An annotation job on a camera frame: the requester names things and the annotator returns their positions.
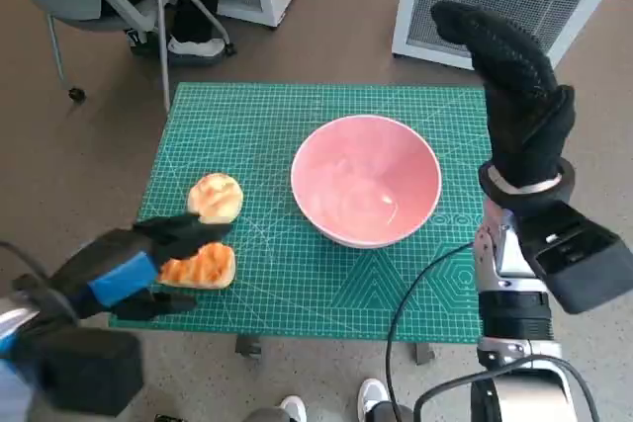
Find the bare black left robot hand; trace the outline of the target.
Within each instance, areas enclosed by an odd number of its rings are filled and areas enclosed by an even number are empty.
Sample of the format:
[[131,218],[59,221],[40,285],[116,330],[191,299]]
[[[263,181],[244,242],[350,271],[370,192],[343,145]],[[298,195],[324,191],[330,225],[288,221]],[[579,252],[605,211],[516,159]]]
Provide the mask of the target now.
[[148,321],[196,307],[189,295],[149,287],[170,259],[184,259],[205,244],[219,242],[229,223],[204,224],[190,212],[138,221],[110,230],[72,255],[50,278],[77,316],[110,312],[123,320]]

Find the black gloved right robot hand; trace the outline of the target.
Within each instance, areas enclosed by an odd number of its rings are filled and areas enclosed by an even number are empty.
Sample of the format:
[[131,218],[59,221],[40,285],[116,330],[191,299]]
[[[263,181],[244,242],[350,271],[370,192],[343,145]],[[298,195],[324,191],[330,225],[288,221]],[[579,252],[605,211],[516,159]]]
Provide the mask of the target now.
[[526,29],[495,12],[440,1],[437,33],[464,46],[486,97],[492,163],[515,189],[552,181],[573,128],[575,90],[561,85],[549,57]]

